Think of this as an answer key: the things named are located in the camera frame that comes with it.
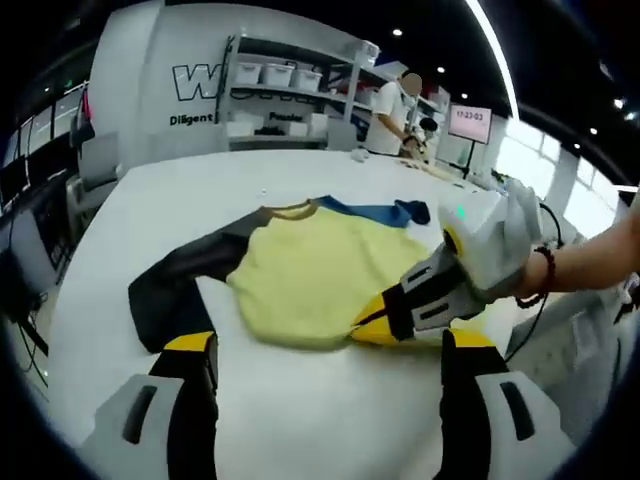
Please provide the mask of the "person's right hand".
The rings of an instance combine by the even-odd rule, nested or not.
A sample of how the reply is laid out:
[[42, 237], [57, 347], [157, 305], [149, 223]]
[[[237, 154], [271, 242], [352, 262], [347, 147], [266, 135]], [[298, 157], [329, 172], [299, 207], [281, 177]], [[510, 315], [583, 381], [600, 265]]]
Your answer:
[[533, 252], [523, 270], [519, 285], [514, 291], [514, 296], [519, 299], [528, 299], [540, 292], [548, 270], [546, 257], [539, 252]]

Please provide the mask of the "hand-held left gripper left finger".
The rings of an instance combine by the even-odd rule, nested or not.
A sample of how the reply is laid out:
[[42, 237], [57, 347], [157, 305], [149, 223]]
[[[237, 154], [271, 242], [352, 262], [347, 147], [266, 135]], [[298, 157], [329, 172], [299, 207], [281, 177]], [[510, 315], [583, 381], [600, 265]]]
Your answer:
[[95, 413], [82, 458], [101, 479], [215, 479], [214, 331], [169, 342]]

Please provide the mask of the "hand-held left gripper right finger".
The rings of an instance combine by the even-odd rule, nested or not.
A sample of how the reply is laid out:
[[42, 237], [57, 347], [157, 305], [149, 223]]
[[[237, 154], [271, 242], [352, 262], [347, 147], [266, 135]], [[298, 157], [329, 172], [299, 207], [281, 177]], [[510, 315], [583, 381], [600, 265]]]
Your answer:
[[482, 334], [447, 329], [441, 479], [548, 479], [574, 452], [556, 404]]

